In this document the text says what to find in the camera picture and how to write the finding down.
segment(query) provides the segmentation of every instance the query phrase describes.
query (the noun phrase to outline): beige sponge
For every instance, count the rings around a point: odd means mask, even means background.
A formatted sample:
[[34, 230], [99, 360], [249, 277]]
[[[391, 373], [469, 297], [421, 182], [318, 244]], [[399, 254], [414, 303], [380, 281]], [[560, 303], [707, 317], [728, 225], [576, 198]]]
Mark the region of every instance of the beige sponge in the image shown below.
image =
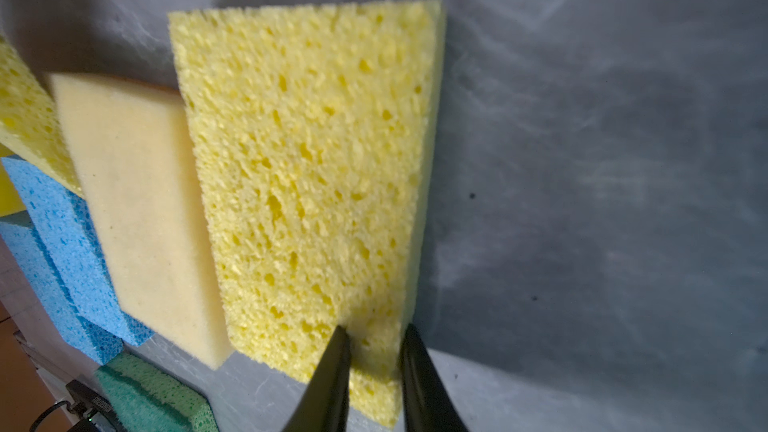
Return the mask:
[[0, 142], [83, 196], [51, 97], [29, 67], [0, 37]]
[[344, 325], [351, 405], [390, 426], [444, 23], [440, 0], [170, 15], [230, 340], [306, 382]]
[[211, 368], [232, 352], [178, 92], [53, 74], [120, 307]]

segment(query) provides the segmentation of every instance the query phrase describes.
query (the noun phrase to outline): porous sponge surface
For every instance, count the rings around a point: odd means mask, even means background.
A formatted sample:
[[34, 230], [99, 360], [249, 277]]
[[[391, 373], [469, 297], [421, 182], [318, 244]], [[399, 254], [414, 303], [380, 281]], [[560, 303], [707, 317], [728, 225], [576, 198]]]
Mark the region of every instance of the porous sponge surface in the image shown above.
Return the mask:
[[[13, 151], [3, 144], [0, 144], [0, 157], [12, 156]], [[10, 216], [16, 212], [21, 212], [26, 207], [22, 198], [18, 196], [16, 188], [5, 168], [0, 165], [0, 217]]]
[[219, 367], [233, 349], [184, 101], [89, 74], [53, 74], [51, 84], [120, 306]]
[[129, 432], [216, 432], [208, 401], [144, 360], [123, 352], [96, 371]]
[[230, 340], [307, 382], [345, 326], [351, 405], [389, 426], [444, 24], [439, 0], [170, 15]]
[[123, 350], [123, 342], [78, 315], [67, 286], [26, 212], [0, 218], [0, 235], [62, 336], [98, 364]]
[[85, 200], [18, 156], [2, 164], [79, 314], [131, 345], [147, 341], [153, 331], [120, 310]]
[[0, 142], [82, 197], [53, 100], [1, 36]]

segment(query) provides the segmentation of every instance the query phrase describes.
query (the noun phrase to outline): black cable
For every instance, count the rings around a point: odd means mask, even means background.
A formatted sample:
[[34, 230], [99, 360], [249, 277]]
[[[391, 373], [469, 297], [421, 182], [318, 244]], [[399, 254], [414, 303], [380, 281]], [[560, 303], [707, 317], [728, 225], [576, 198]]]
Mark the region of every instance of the black cable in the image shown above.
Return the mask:
[[45, 409], [45, 411], [40, 414], [38, 419], [32, 424], [32, 427], [29, 427], [29, 432], [35, 432], [38, 427], [40, 427], [40, 424], [45, 420], [45, 418], [53, 413], [54, 410], [57, 408], [67, 406], [67, 410], [72, 412], [72, 404], [70, 404], [67, 400], [62, 400], [61, 402], [56, 402], [51, 407]]

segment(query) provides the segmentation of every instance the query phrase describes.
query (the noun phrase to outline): blue sponge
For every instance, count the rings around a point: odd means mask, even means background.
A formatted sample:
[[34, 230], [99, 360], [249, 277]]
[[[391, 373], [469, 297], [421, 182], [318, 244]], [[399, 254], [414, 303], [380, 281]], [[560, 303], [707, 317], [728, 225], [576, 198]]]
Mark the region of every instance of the blue sponge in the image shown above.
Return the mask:
[[19, 156], [2, 164], [80, 315], [131, 345], [149, 339], [154, 332], [120, 310], [85, 200]]
[[123, 350], [123, 342], [80, 317], [66, 285], [26, 212], [0, 218], [0, 235], [32, 286], [62, 339], [104, 365]]

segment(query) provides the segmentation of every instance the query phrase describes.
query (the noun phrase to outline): black metal prong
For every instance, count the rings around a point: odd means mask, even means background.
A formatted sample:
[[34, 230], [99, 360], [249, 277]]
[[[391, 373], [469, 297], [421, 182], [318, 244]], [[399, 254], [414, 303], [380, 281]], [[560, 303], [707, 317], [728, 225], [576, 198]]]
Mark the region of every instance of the black metal prong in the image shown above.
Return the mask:
[[467, 432], [413, 324], [406, 329], [400, 360], [406, 432]]
[[338, 326], [283, 432], [344, 432], [350, 410], [350, 336]]

